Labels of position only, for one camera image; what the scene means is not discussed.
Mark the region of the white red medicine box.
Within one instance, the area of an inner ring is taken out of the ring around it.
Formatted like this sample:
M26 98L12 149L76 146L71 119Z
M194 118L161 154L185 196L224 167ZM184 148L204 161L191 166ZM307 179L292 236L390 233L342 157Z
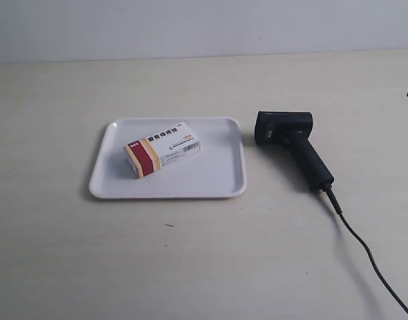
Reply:
M132 141L124 150L137 178L141 179L200 152L201 141L186 123L180 122Z

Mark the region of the black handheld barcode scanner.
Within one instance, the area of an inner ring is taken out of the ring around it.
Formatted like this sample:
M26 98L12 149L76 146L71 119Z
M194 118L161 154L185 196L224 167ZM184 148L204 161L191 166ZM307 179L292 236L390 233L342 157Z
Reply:
M259 111L254 139L260 146L282 146L302 172L309 189L326 191L331 188L334 176L309 142L312 129L310 112Z

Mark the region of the white plastic tray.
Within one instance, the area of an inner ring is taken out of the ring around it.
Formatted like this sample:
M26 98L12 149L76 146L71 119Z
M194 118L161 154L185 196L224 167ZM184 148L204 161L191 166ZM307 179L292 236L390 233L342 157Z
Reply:
M144 178L137 178L124 146L159 129L185 122L200 151ZM246 188L239 122L230 117L123 118L108 124L89 182L98 199L229 198Z

